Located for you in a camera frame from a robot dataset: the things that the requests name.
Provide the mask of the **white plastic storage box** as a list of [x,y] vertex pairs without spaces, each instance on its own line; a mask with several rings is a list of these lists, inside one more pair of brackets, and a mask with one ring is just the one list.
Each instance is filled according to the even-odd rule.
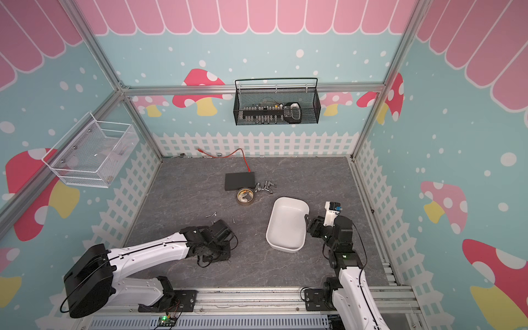
[[300,199],[278,198],[273,206],[266,232],[268,244],[275,250],[298,252],[305,244],[305,215],[309,206]]

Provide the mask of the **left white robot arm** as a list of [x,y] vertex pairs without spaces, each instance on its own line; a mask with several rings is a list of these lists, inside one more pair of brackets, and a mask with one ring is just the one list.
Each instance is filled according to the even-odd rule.
[[66,297],[60,312],[78,319],[104,307],[135,305],[139,312],[190,312],[195,297],[174,290],[166,276],[136,279],[134,275],[169,261],[194,258],[207,268],[227,261],[238,246],[228,224],[218,220],[209,226],[190,226],[161,239],[131,247],[90,247],[63,277]]

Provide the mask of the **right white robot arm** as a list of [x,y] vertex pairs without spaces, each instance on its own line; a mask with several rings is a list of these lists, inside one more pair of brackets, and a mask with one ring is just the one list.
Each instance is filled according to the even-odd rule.
[[338,312],[345,329],[388,329],[368,286],[366,263],[353,248],[354,222],[339,215],[327,226],[322,217],[305,215],[305,223],[307,233],[329,249],[328,262],[335,271],[324,282],[319,301]]

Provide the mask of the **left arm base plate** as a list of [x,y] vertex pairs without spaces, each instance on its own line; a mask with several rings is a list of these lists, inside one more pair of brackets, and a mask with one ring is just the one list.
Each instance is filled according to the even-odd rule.
[[197,293],[197,290],[169,290],[151,306],[139,304],[138,311],[140,313],[193,312]]

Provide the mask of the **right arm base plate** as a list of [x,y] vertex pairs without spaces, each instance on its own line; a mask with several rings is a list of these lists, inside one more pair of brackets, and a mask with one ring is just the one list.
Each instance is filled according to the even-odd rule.
[[303,288],[301,300],[305,302],[305,309],[308,312],[335,311],[329,292],[325,289]]

